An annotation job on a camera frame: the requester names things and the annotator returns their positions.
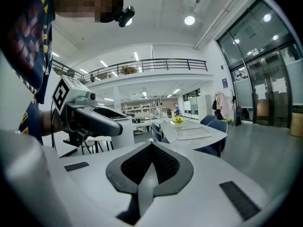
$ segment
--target gray floor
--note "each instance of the gray floor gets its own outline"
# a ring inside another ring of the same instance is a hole
[[[153,141],[152,133],[143,130],[134,136],[135,143]],[[101,145],[107,151],[106,143]],[[74,155],[82,155],[81,150]],[[273,199],[288,191],[296,177],[303,161],[303,138],[290,136],[284,128],[229,124],[222,159],[256,181]]]

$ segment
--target recessed ceiling light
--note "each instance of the recessed ceiling light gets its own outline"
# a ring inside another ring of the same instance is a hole
[[[88,72],[87,72],[87,71],[85,71],[85,70],[83,70],[83,69],[80,69],[80,71],[83,71],[84,73],[88,74]]]
[[[126,26],[130,25],[133,22],[133,19],[131,18],[127,23]]]
[[[52,52],[52,53],[53,53],[53,55],[54,55],[54,56],[57,56],[57,57],[59,57],[59,55],[58,55],[58,54],[56,54],[55,52]]]
[[[271,20],[271,15],[268,13],[263,17],[264,22],[269,22]]]
[[[104,61],[100,61],[105,67],[108,67]]]
[[[184,23],[187,25],[192,25],[195,22],[195,18],[193,16],[187,16],[184,19]]]
[[[233,41],[232,43],[235,44],[235,42],[238,44],[238,43],[240,43],[240,40],[235,39],[235,41]]]
[[[136,58],[136,61],[138,61],[138,60],[139,60],[139,57],[138,57],[137,52],[134,52],[134,56],[135,56],[135,58]]]

